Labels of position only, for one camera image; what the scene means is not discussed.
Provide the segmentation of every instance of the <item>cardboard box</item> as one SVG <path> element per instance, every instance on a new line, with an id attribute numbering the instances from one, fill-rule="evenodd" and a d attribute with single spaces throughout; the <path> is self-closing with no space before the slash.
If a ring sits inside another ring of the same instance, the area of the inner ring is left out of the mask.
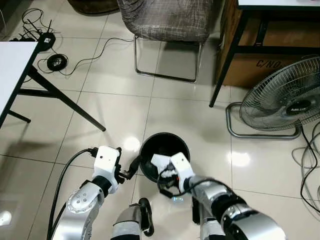
<path id="1" fill-rule="evenodd" d="M 274 13 L 292 19 L 293 12 Z M 242 11 L 237 1 L 226 0 L 221 17 L 221 51 L 217 55 L 216 79 L 226 60 Z M 262 12 L 256 11 L 248 20 L 239 45 L 253 46 L 258 34 Z M 318 18 L 317 12 L 294 12 L 294 19 Z M 320 22 L 270 21 L 264 46 L 320 48 Z M 303 55 L 236 54 L 225 76 L 224 85 L 252 88 L 275 71 L 301 60 Z"/>
<path id="2" fill-rule="evenodd" d="M 302 55 L 236 54 L 223 84 L 250 89 L 277 70 L 302 58 Z"/>

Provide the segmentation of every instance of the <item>fabric chair seat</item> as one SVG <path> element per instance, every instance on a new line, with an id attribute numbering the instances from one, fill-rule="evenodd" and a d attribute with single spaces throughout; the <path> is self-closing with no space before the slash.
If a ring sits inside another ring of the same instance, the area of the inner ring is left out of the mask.
<path id="1" fill-rule="evenodd" d="M 158 41 L 205 42 L 212 0 L 145 0 L 134 20 L 124 20 L 135 35 Z"/>

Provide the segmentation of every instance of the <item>black trash can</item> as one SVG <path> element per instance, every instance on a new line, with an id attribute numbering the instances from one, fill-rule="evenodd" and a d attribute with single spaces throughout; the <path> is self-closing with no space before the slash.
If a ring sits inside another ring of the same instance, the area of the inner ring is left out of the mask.
<path id="1" fill-rule="evenodd" d="M 140 168 L 143 174 L 153 182 L 157 182 L 158 169 L 151 163 L 154 154 L 173 156 L 182 152 L 190 162 L 190 152 L 186 143 L 177 135 L 160 132 L 149 137 L 142 145 L 139 155 L 142 157 Z"/>

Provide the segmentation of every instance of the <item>robotic arm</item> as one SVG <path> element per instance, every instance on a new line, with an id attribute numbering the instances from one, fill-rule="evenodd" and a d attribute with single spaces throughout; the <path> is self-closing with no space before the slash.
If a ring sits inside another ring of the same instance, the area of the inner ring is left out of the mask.
<path id="1" fill-rule="evenodd" d="M 52 240 L 89 240 L 92 235 L 92 224 L 96 219 L 99 208 L 103 205 L 108 194 L 114 194 L 119 183 L 131 179 L 136 173 L 139 158 L 133 161 L 129 171 L 120 172 L 119 165 L 121 149 L 101 146 L 98 148 L 94 162 L 92 181 L 86 180 L 79 190 L 68 198 L 65 209 L 54 229 Z M 125 235 L 123 227 L 128 226 L 135 233 L 145 231 L 153 234 L 151 208 L 146 198 L 140 199 L 126 209 L 117 220 L 114 228 L 114 239 Z"/>
<path id="2" fill-rule="evenodd" d="M 171 182 L 167 188 L 177 186 L 180 192 L 192 194 L 193 221 L 201 223 L 201 239 L 287 239 L 272 218 L 252 209 L 228 186 L 213 178 L 196 176 L 183 153 L 172 156 L 166 170 L 177 173 L 175 183 Z M 165 188 L 161 188 L 160 192 L 169 198 L 175 196 Z M 215 223 L 219 223 L 221 228 L 217 228 Z"/>

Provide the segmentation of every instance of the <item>white object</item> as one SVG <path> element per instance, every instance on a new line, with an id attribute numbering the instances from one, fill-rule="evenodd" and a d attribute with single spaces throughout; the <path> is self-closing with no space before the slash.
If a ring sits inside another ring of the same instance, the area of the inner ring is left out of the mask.
<path id="1" fill-rule="evenodd" d="M 184 183 L 185 180 L 194 176 L 195 173 L 191 168 L 190 162 L 187 160 L 182 152 L 173 155 L 171 158 L 171 163 L 175 167 L 179 177 L 179 189 L 181 192 L 185 191 Z"/>
<path id="2" fill-rule="evenodd" d="M 120 153 L 118 150 L 109 146 L 100 146 L 94 161 L 94 173 L 92 178 L 102 176 L 112 184 L 108 190 L 110 194 L 114 194 L 118 189 L 118 182 L 115 178 L 117 157 Z"/>
<path id="3" fill-rule="evenodd" d="M 160 155 L 160 154 L 153 154 L 151 163 L 157 167 L 158 174 L 160 174 L 165 168 L 170 164 L 170 156 Z M 162 173 L 163 178 L 169 178 L 172 175 L 177 175 L 175 170 L 165 171 Z"/>
<path id="4" fill-rule="evenodd" d="M 238 0 L 239 7 L 243 6 L 274 6 L 274 7 L 320 7 L 319 0 Z"/>
<path id="5" fill-rule="evenodd" d="M 4 111 L 36 46 L 37 42 L 0 41 L 0 115 Z"/>

